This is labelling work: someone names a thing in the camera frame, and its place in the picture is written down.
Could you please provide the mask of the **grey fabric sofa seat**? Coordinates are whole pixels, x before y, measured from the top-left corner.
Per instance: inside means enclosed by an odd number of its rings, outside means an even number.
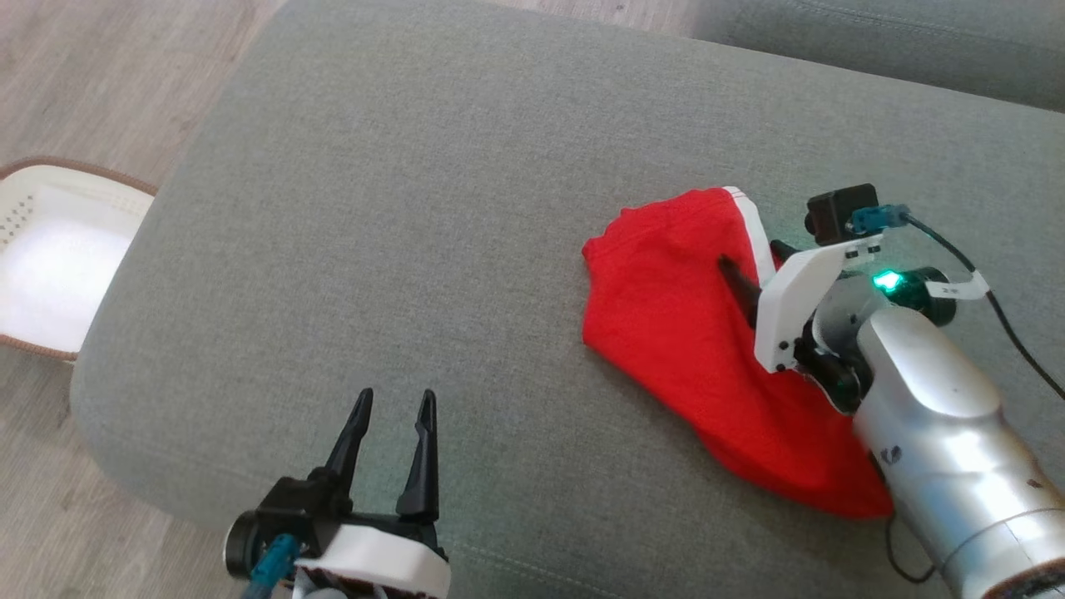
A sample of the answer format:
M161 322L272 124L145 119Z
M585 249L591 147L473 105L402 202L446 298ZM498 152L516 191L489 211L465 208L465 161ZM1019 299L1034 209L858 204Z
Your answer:
M692 34L1065 113L1065 0L701 0Z

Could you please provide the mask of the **white laundry basket brown rim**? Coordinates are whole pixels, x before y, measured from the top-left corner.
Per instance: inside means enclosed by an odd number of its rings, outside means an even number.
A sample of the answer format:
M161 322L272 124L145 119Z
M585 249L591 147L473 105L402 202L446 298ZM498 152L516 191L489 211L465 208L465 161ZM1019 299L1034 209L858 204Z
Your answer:
M72 363L155 194L53 156L0 166L0 346Z

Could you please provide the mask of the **red white shorts number 23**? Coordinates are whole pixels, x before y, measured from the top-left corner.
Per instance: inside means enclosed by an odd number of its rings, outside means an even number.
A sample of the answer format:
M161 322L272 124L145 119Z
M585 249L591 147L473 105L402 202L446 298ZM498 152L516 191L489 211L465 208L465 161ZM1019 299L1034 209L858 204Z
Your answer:
M845 518L890 515L851 421L810 381L755 359L718 260L730 255L761 284L777 266L738 187L626 208L581 254L591 285L583 342L677 412L730 473Z

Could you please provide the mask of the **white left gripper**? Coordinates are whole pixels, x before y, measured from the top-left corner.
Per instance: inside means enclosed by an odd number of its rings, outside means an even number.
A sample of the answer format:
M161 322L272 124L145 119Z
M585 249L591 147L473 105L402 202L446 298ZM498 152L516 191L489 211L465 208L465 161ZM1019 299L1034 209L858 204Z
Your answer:
M436 532L440 471L435 391L426 389L419 407L414 459L395 514L357 512L350 497L373 402L373 388L362 389L324 464L331 480L278 482L278 504L315 507L338 527L322 554L301 552L295 561L290 599L448 598L450 564Z

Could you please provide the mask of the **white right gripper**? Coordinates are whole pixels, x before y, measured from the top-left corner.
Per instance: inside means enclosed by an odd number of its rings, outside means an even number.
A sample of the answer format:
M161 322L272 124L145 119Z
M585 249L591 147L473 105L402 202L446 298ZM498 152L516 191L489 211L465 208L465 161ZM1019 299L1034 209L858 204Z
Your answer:
M765 371L794 368L794 339L801 337L818 304L843 270L875 259L883 238L872 234L813 250L771 240L770 254L780 269L764 288L746 276L730 255L719 255L716 264L746 323L755 329L754 356Z

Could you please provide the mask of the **grey fabric sofa ottoman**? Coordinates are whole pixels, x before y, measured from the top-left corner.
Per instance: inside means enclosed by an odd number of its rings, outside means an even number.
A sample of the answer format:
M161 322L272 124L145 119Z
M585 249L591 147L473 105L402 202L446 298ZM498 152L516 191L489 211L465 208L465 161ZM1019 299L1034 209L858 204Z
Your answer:
M870 182L981 269L1065 383L1065 113L477 0L290 0L160 188L73 371L129 493L225 530L375 390L391 512L438 395L449 599L943 599L884 527L734 477L581 344L581 246L739 187L798 244Z

